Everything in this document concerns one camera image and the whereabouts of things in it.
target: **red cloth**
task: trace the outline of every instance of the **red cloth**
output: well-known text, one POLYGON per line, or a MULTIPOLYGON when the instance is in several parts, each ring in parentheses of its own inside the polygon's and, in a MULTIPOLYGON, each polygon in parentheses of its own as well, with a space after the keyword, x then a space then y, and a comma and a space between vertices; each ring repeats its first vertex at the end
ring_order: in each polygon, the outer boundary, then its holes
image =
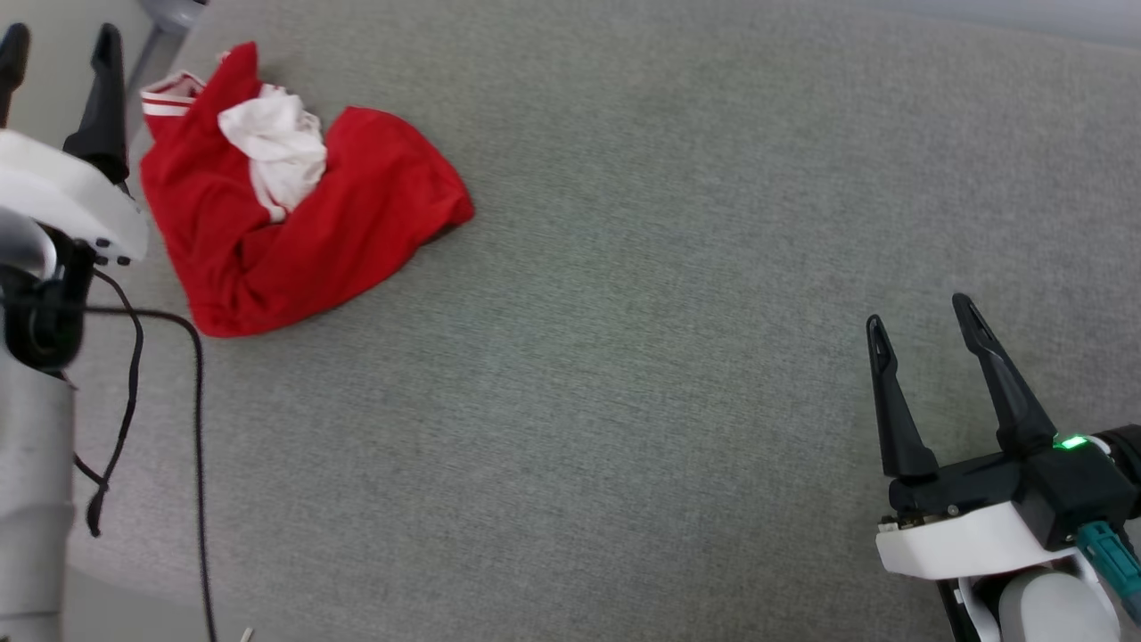
POLYGON ((154 146, 140 163, 143 189, 195 324, 216 338, 267 333, 340 304, 474 213, 460 176, 411 124, 348 107, 325 136, 317 188, 270 224, 249 159, 218 129, 219 112, 258 96, 257 70, 249 42, 188 97, 145 95, 159 106, 146 114, 154 146))

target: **green light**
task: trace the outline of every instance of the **green light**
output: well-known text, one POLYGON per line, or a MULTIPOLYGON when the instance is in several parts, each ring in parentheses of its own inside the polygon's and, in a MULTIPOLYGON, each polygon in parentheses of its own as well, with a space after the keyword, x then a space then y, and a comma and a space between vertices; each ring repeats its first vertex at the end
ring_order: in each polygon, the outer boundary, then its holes
POLYGON ((1055 444, 1054 448, 1061 448, 1063 450, 1074 450, 1075 448, 1082 446, 1083 444, 1089 444, 1089 442, 1090 440, 1085 439, 1082 436, 1074 436, 1066 441, 1055 444))

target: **white fabric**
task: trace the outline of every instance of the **white fabric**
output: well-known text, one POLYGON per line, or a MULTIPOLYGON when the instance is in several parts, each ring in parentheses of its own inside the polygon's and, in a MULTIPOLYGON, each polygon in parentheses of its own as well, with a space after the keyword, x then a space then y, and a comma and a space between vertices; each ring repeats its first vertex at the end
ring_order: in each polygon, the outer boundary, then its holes
POLYGON ((257 98, 218 114, 218 127, 250 156, 250 181, 274 222, 284 220, 325 172, 321 120, 282 87, 262 86, 257 98))

